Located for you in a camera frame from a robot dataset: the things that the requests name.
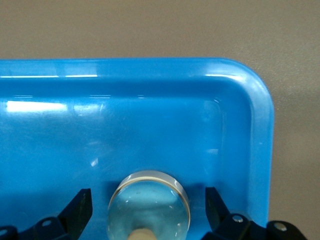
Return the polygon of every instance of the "black plastic bracket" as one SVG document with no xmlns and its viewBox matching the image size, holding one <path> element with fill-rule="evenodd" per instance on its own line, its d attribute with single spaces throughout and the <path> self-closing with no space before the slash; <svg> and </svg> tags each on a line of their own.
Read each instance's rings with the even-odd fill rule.
<svg viewBox="0 0 320 240">
<path fill-rule="evenodd" d="M 0 240 L 77 240 L 93 212 L 90 189 L 81 189 L 58 217 L 47 217 L 19 232 L 14 226 L 0 227 Z"/>
<path fill-rule="evenodd" d="M 201 240 L 307 240 L 289 222 L 270 221 L 264 228 L 241 214 L 231 214 L 214 187 L 205 189 L 205 212 L 212 232 Z"/>
</svg>

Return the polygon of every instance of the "gray table surface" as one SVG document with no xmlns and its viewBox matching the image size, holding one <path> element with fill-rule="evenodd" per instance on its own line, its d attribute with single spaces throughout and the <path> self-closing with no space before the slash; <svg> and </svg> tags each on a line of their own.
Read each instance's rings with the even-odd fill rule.
<svg viewBox="0 0 320 240">
<path fill-rule="evenodd" d="M 319 0 L 0 0 L 0 59 L 226 57 L 275 107 L 270 220 L 320 236 Z"/>
</svg>

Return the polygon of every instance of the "clear glass object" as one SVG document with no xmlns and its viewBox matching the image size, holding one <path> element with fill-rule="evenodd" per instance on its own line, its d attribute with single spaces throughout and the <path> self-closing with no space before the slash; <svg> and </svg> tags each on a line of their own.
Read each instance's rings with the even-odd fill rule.
<svg viewBox="0 0 320 240">
<path fill-rule="evenodd" d="M 185 240 L 190 225 L 188 197 L 171 176 L 142 171 L 128 176 L 108 209 L 109 240 Z"/>
</svg>

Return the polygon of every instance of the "blue plastic tray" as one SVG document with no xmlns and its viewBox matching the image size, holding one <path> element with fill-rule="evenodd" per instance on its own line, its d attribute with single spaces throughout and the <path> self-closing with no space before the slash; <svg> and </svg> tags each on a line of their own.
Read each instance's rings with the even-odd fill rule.
<svg viewBox="0 0 320 240">
<path fill-rule="evenodd" d="M 0 226 L 24 230 L 91 188 L 81 239 L 107 239 L 110 197 L 141 170 L 185 187 L 188 240 L 210 230 L 205 187 L 264 225 L 273 123 L 264 83 L 228 59 L 0 61 Z"/>
</svg>

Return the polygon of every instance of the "screw head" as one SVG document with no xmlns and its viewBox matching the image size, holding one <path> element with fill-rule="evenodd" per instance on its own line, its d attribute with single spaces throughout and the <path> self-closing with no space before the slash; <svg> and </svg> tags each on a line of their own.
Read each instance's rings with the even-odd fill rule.
<svg viewBox="0 0 320 240">
<path fill-rule="evenodd" d="M 233 221 L 235 221 L 236 223 L 242 223 L 242 222 L 244 221 L 244 219 L 243 219 L 241 216 L 239 216 L 239 215 L 234 215 L 234 216 L 232 217 L 232 219 L 233 219 Z"/>
<path fill-rule="evenodd" d="M 282 232 L 287 231 L 287 227 L 281 222 L 275 222 L 274 227 Z"/>
</svg>

